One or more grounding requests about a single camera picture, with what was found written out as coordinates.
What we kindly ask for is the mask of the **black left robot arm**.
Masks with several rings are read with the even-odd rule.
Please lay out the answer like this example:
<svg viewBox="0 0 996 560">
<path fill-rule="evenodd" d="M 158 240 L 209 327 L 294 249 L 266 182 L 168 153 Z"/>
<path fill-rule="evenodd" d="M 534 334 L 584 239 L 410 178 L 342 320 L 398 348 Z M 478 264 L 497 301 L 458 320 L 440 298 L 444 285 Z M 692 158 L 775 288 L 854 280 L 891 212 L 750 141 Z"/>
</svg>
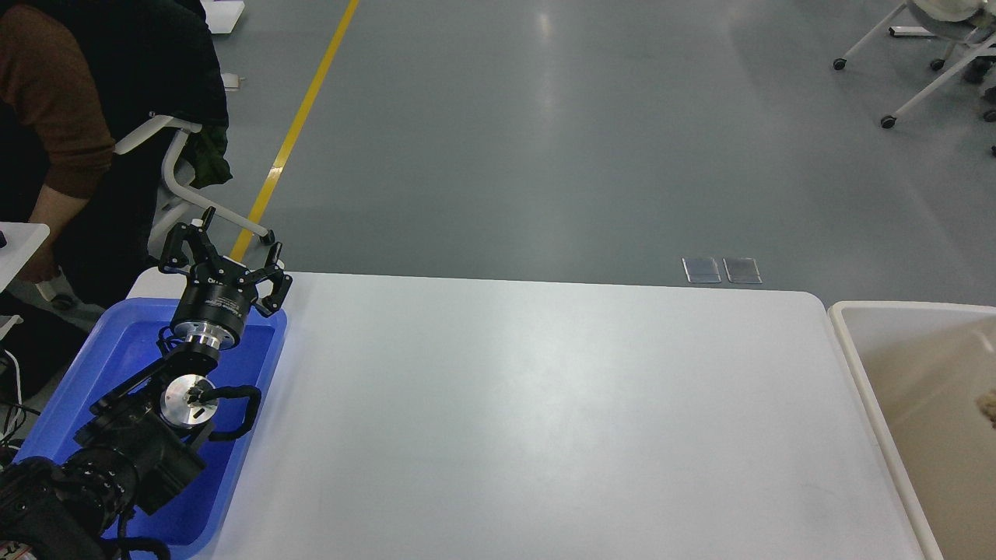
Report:
<svg viewBox="0 0 996 560">
<path fill-rule="evenodd" d="M 293 280 L 274 234 L 260 268 L 220 255 L 209 239 L 214 215 L 209 207 L 167 235 L 159 270 L 184 276 L 185 287 L 159 332 L 160 357 L 90 405 L 67 460 L 26 457 L 3 469 L 4 559 L 170 558 L 163 540 L 128 536 L 136 510 L 153 515 L 195 482 L 209 466 L 204 443 L 236 442 L 254 428 L 263 390 L 209 376 L 253 313 L 280 312 Z"/>
</svg>

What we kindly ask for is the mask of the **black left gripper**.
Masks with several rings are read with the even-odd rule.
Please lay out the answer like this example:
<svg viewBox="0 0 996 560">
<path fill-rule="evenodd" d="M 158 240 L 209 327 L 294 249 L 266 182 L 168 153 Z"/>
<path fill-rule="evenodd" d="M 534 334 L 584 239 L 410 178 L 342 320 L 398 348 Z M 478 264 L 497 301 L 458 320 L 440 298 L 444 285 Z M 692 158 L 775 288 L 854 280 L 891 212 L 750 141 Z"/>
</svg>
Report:
<svg viewBox="0 0 996 560">
<path fill-rule="evenodd" d="M 294 280 L 281 262 L 281 243 L 271 245 L 259 269 L 222 260 L 209 238 L 215 212 L 215 207 L 207 207 L 197 225 L 181 222 L 170 228 L 159 270 L 186 276 L 184 294 L 170 322 L 171 333 L 185 341 L 204 339 L 218 350 L 228 350 L 240 343 L 251 308 L 263 317 L 275 314 L 282 309 Z"/>
</svg>

